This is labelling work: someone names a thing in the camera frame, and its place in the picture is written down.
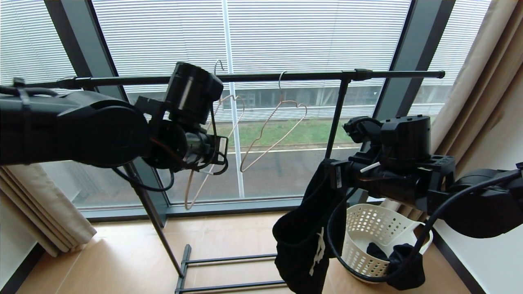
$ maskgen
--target road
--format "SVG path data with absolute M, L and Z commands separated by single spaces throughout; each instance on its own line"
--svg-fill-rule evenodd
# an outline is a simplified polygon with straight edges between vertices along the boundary
M 346 159 L 358 150 L 359 148 L 334 149 L 331 158 Z M 245 166 L 259 155 L 260 153 L 249 154 Z M 309 180 L 324 156 L 325 150 L 318 149 L 267 153 L 243 173 L 245 197 L 303 195 Z M 229 169 L 222 175 L 209 176 L 198 196 L 198 201 L 238 199 L 236 160 L 233 153 L 228 154 L 227 157 Z M 219 168 L 220 166 L 216 166 L 214 170 L 218 171 Z M 166 171 L 159 172 L 162 181 L 168 183 L 168 173 Z M 167 192 L 172 202 L 180 203 L 184 201 L 188 178 L 188 171 L 175 174 L 175 185 Z M 189 199 L 194 197 L 204 178 L 205 174 L 194 174 Z

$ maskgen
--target garment rack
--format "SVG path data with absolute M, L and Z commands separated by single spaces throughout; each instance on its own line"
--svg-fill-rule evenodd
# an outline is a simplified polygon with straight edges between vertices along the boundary
M 357 69 L 353 71 L 339 71 L 339 72 L 287 72 L 281 76 L 281 81 L 313 81 L 313 80 L 340 80 L 338 99 L 336 101 L 336 108 L 334 110 L 334 117 L 331 124 L 331 130 L 327 142 L 327 149 L 325 151 L 325 158 L 331 157 L 334 139 L 336 137 L 336 128 L 339 124 L 339 119 L 342 114 L 343 102 L 347 93 L 347 87 L 351 81 L 364 81 L 371 78 L 443 78 L 444 71 L 371 71 L 365 69 Z M 254 73 L 254 74 L 224 74 L 217 75 L 217 77 L 224 83 L 229 82 L 277 82 L 280 79 L 280 73 Z M 152 84 L 168 84 L 170 76 L 129 76 L 129 77 L 68 77 L 56 82 L 35 83 L 27 85 L 27 87 L 45 87 L 45 88 L 65 88 L 65 89 L 85 89 L 95 91 L 98 86 L 126 86 L 126 85 L 152 85 Z M 126 164 L 124 170 L 129 177 L 140 181 L 132 165 Z M 185 277 L 187 276 L 187 269 L 190 265 L 210 264 L 221 262 L 234 262 L 249 259 L 268 259 L 276 257 L 276 254 L 263 255 L 249 255 L 236 256 L 224 258 L 211 259 L 190 259 L 191 246 L 185 245 L 184 255 L 181 260 L 181 265 L 176 261 L 176 257 L 171 250 L 167 239 L 162 231 L 160 221 L 157 219 L 155 208 L 146 191 L 134 184 L 131 184 L 134 191 L 140 198 L 140 201 L 151 220 L 153 227 L 160 238 L 165 251 L 169 255 L 178 273 L 178 283 L 176 285 L 175 294 L 187 292 L 209 292 L 220 291 L 228 289 L 240 289 L 251 287 L 268 287 L 268 286 L 284 286 L 286 283 L 279 281 L 265 281 L 265 282 L 251 282 L 244 284 L 221 285 L 198 288 L 184 288 Z

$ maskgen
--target white plastic basket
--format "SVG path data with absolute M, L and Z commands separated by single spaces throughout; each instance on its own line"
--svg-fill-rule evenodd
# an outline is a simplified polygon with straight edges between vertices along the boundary
M 389 262 L 367 254 L 369 243 L 375 243 L 385 255 L 390 256 L 395 245 L 408 243 L 414 246 L 417 240 L 414 229 L 420 224 L 425 225 L 380 206 L 357 204 L 349 207 L 342 259 L 362 275 L 385 276 Z M 419 250 L 421 254 L 424 254 L 432 243 L 432 231 L 429 236 L 429 240 Z

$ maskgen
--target curtain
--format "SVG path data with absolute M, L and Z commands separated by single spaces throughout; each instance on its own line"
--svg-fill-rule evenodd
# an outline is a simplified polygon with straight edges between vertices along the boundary
M 96 233 L 40 164 L 0 167 L 0 201 L 51 256 L 87 244 Z
M 460 74 L 431 128 L 431 153 L 451 155 L 459 177 L 467 150 L 495 124 L 496 106 L 523 62 L 523 2 L 492 1 Z M 419 220 L 420 211 L 387 200 L 382 204 Z

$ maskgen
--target black garment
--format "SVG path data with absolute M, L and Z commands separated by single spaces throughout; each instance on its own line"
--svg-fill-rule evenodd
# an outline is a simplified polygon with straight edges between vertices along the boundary
M 393 252 L 387 258 L 385 252 L 383 252 L 376 244 L 370 243 L 367 247 L 367 254 L 372 255 L 376 258 L 388 261 L 389 266 L 387 267 L 387 273 L 391 274 L 398 270 L 401 263 L 407 259 L 414 247 L 410 244 L 396 245 L 393 248 Z M 390 286 L 396 290 L 408 290 L 417 288 L 425 282 L 425 272 L 423 271 L 423 256 L 418 252 L 412 265 L 407 271 L 400 277 L 387 282 Z
M 281 217 L 272 228 L 278 242 L 276 267 L 289 289 L 298 294 L 322 292 L 328 259 L 334 257 L 327 241 L 327 221 L 343 195 L 330 186 L 325 168 L 329 161 L 333 160 L 325 159 L 318 166 L 300 206 Z M 345 238 L 346 214 L 341 209 L 333 219 L 331 238 L 339 252 Z

